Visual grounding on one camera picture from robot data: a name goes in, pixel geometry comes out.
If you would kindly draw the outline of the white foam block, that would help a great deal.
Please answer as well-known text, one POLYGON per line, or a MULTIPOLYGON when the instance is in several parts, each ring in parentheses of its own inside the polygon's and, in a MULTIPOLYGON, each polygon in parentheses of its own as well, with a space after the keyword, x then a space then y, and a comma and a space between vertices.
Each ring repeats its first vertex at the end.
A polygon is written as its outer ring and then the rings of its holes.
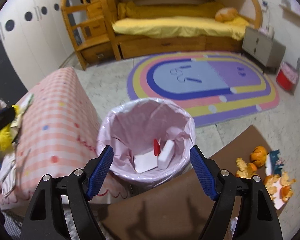
POLYGON ((174 141, 168 140, 166 141, 165 146, 163 147, 162 151, 160 152, 157 161, 158 161, 158 168, 160 170, 165 170, 169 163, 171 162, 173 155, 174 155, 174 141))

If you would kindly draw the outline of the pink checkered tablecloth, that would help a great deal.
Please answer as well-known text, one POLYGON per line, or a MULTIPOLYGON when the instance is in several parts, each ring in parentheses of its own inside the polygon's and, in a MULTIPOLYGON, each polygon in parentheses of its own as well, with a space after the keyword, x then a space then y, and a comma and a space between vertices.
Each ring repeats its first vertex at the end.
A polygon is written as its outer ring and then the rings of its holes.
POLYGON ((27 206, 43 175, 68 176, 97 157, 100 121, 73 68, 53 72, 16 105, 12 147, 0 151, 3 210, 27 206))

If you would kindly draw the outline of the wooden stair drawers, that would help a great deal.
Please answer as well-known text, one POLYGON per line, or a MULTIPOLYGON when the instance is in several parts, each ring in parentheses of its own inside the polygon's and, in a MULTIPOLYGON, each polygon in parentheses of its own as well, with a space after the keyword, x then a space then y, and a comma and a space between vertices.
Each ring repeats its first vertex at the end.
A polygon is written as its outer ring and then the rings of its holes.
POLYGON ((83 70, 114 57, 102 0, 61 0, 61 11, 83 70))

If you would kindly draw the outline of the rainbow oval rug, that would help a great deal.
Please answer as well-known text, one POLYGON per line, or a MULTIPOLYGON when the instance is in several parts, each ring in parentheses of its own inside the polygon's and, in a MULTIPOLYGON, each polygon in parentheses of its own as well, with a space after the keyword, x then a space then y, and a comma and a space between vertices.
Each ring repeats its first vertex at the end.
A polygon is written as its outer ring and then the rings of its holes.
POLYGON ((127 79, 130 100, 169 99, 197 127, 267 111, 279 93, 253 61, 227 52, 178 52, 145 57, 127 79))

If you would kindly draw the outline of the white wardrobe with round holes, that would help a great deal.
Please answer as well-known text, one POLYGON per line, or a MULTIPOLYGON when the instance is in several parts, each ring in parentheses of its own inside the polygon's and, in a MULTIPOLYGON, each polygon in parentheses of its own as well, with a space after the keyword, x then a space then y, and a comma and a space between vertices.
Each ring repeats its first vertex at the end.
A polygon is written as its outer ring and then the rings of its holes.
POLYGON ((7 0, 0 10, 0 99, 15 104, 73 53, 61 0, 7 0))

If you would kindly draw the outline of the trash bin with pink bag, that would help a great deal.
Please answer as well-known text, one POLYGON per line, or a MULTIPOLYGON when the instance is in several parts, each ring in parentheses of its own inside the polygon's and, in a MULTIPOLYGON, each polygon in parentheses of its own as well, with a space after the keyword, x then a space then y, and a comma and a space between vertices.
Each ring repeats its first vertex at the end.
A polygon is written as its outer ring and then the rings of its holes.
POLYGON ((189 166, 190 149, 196 143, 194 119, 172 102, 158 98, 130 101, 108 112, 98 132, 96 152, 109 145, 114 151, 111 172, 146 190, 181 175, 189 166), (174 154, 165 170, 138 173, 134 156, 153 149, 153 141, 174 142, 174 154))

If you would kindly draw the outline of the orange plush toy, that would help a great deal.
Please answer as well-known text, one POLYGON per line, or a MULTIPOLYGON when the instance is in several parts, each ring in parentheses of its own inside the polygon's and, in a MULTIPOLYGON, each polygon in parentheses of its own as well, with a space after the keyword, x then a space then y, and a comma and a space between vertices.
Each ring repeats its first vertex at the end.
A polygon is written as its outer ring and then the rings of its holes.
POLYGON ((235 8, 222 8, 215 14, 215 21, 228 22, 238 16, 238 11, 235 8))

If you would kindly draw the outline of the red booklet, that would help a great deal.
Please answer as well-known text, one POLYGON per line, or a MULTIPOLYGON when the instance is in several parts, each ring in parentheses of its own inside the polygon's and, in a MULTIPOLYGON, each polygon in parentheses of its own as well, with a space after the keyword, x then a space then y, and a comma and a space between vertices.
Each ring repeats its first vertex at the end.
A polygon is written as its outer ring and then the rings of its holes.
POLYGON ((159 154, 161 153, 161 147, 160 147, 160 142, 157 139, 153 140, 153 148, 154 148, 154 155, 158 157, 159 154))

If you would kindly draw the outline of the wooden bunk bed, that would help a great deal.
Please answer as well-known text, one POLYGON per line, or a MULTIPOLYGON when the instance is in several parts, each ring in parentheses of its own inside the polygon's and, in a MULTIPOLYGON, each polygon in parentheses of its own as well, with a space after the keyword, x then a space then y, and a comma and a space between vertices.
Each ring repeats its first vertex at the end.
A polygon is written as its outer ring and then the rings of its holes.
POLYGON ((102 0, 115 59, 175 51, 239 52, 246 27, 258 29, 258 0, 102 0), (232 21, 217 22, 222 8, 232 21))

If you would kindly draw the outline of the orange peels on cardboard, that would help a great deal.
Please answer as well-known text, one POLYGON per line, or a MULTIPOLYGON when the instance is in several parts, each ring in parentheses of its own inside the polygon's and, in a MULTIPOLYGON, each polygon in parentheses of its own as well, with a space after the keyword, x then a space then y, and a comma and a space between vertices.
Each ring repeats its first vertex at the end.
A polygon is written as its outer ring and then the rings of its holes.
POLYGON ((293 196, 292 185, 296 182, 284 170, 284 161, 279 150, 269 151, 257 146, 249 155, 249 162, 236 159, 236 176, 251 179, 259 175, 276 209, 280 209, 293 196))

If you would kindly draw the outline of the red bucket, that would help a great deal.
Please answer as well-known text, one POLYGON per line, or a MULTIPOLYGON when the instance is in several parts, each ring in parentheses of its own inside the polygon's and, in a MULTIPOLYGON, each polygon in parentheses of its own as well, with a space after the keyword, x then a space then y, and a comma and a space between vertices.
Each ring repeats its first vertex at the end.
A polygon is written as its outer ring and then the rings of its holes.
POLYGON ((276 76, 277 84, 287 92, 292 92, 299 78, 299 72, 289 63, 283 61, 276 76))

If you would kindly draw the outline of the grey nightstand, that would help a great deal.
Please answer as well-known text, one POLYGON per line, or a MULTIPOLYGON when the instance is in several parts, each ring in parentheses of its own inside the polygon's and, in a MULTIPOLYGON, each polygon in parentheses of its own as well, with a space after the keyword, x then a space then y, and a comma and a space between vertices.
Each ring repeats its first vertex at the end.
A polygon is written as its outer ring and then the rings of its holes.
POLYGON ((263 70, 269 68, 276 74, 285 55, 286 46, 257 29, 246 27, 242 49, 257 60, 263 66, 263 70))

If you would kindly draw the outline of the brown cardboard sheet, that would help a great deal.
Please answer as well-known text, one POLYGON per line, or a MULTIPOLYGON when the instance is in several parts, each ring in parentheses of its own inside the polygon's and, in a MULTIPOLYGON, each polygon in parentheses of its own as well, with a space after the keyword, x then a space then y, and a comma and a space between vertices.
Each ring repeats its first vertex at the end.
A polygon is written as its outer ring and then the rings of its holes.
MULTIPOLYGON (((209 159, 236 176, 235 158, 247 157, 254 146, 266 146, 266 141, 255 126, 249 126, 209 159)), ((100 211, 100 218, 114 239, 200 239, 214 203, 193 168, 159 187, 111 204, 100 211)), ((237 196, 231 218, 238 218, 240 205, 237 196)))

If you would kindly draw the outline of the yellow foam fruit net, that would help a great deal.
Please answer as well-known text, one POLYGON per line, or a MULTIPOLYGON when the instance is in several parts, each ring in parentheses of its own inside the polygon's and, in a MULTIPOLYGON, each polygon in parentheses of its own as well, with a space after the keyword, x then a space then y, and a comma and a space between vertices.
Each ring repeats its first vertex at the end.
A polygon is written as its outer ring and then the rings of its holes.
MULTIPOLYGON (((15 117, 20 113, 20 108, 18 105, 13 105, 15 108, 15 117)), ((12 147, 13 137, 11 135, 11 124, 8 124, 5 128, 0 131, 0 151, 10 150, 12 147)))

